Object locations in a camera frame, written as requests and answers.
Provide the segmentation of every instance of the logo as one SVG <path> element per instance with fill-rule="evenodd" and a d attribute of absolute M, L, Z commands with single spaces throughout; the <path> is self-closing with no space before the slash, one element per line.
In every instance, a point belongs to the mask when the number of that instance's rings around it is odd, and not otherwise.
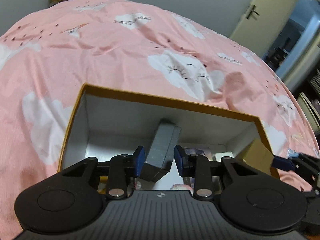
<path fill-rule="evenodd" d="M 163 198 L 163 197 L 165 197 L 165 196 L 166 196 L 166 194 L 164 194 L 164 193 L 162 193 L 162 192 L 160 192 L 160 193 L 157 194 L 157 197 L 159 197 L 159 198 Z"/>

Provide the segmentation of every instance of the pink bedspread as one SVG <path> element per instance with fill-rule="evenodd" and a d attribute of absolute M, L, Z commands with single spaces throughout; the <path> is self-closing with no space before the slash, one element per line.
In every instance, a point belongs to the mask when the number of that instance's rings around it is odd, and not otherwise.
<path fill-rule="evenodd" d="M 248 49 L 155 6 L 63 2 L 24 17 L 0 37 L 0 239 L 21 231 L 17 195 L 57 171 L 84 82 L 257 115 L 274 154 L 319 157 L 296 100 Z M 310 189 L 296 174 L 281 172 L 281 178 Z"/>

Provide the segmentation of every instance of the cardboard piece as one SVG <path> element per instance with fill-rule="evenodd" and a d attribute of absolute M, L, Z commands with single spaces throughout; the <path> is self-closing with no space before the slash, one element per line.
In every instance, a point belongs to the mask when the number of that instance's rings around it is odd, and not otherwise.
<path fill-rule="evenodd" d="M 181 128 L 178 143 L 187 148 L 209 148 L 234 156 L 255 138 L 271 151 L 258 117 L 214 106 L 113 90 L 84 84 L 66 130 L 58 171 L 95 156 L 100 162 L 119 154 L 149 149 L 160 120 Z M 139 179 L 141 189 L 170 190 L 183 184 L 175 162 L 157 182 Z"/>
<path fill-rule="evenodd" d="M 259 139 L 254 139 L 236 156 L 236 159 L 271 175 L 270 168 L 273 162 L 273 155 Z"/>

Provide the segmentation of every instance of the metal screw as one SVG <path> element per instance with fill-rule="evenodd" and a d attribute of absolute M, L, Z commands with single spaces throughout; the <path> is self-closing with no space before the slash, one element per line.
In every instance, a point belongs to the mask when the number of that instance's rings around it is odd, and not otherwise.
<path fill-rule="evenodd" d="M 124 194 L 123 189 L 120 188 L 113 188 L 109 190 L 109 195 L 113 197 L 121 197 Z"/>
<path fill-rule="evenodd" d="M 207 188 L 198 189 L 197 195 L 200 197 L 209 197 L 212 195 L 212 191 Z"/>

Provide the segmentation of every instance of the cloud pattern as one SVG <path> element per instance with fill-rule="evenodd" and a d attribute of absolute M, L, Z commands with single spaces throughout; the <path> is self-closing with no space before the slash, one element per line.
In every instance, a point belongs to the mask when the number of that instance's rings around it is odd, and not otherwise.
<path fill-rule="evenodd" d="M 35 52 L 41 51 L 40 44 L 27 42 L 26 44 L 20 46 L 18 49 L 11 50 L 8 46 L 0 44 L 0 70 L 4 67 L 5 63 L 22 51 L 25 48 L 33 49 Z"/>
<path fill-rule="evenodd" d="M 288 96 L 280 95 L 279 97 L 273 96 L 273 100 L 276 102 L 278 112 L 285 123 L 291 127 L 293 120 L 296 119 L 297 109 Z"/>
<path fill-rule="evenodd" d="M 197 58 L 165 50 L 161 55 L 149 56 L 148 62 L 154 69 L 161 71 L 172 85 L 182 88 L 199 101 L 205 102 L 222 94 L 220 88 L 224 84 L 223 72 L 214 70 L 208 73 Z"/>
<path fill-rule="evenodd" d="M 244 57 L 249 63 L 253 62 L 255 63 L 258 67 L 260 67 L 260 63 L 257 62 L 254 58 L 253 58 L 254 53 L 253 52 L 242 52 L 241 56 Z"/>
<path fill-rule="evenodd" d="M 204 39 L 203 34 L 198 31 L 191 22 L 185 20 L 184 18 L 182 18 L 179 15 L 174 15 L 172 14 L 173 18 L 175 18 L 177 20 L 177 22 L 180 24 L 180 26 L 182 28 L 184 28 L 187 32 L 191 33 L 193 36 L 195 36 L 196 38 L 200 38 L 200 39 Z"/>
<path fill-rule="evenodd" d="M 63 108 L 59 100 L 39 99 L 31 92 L 22 100 L 22 111 L 25 120 L 33 124 L 30 138 L 39 159 L 46 165 L 54 164 L 60 156 L 72 107 Z"/>
<path fill-rule="evenodd" d="M 272 152 L 274 155 L 279 155 L 284 144 L 287 142 L 287 137 L 282 131 L 278 131 L 272 125 L 261 121 L 264 130 L 266 131 Z"/>
<path fill-rule="evenodd" d="M 105 3 L 100 3 L 96 5 L 87 5 L 87 6 L 77 6 L 76 8 L 73 8 L 74 11 L 83 12 L 83 11 L 100 11 L 103 7 L 105 7 Z"/>
<path fill-rule="evenodd" d="M 237 65 L 242 65 L 242 63 L 240 61 L 237 61 L 233 57 L 230 57 L 224 53 L 217 53 L 217 55 L 219 56 L 219 58 L 222 58 L 228 62 L 231 62 L 233 64 L 237 64 Z"/>
<path fill-rule="evenodd" d="M 148 21 L 150 20 L 151 18 L 148 16 L 145 16 L 143 13 L 132 13 L 132 14 L 117 15 L 113 22 L 120 23 L 122 26 L 130 30 L 133 30 L 148 23 Z"/>

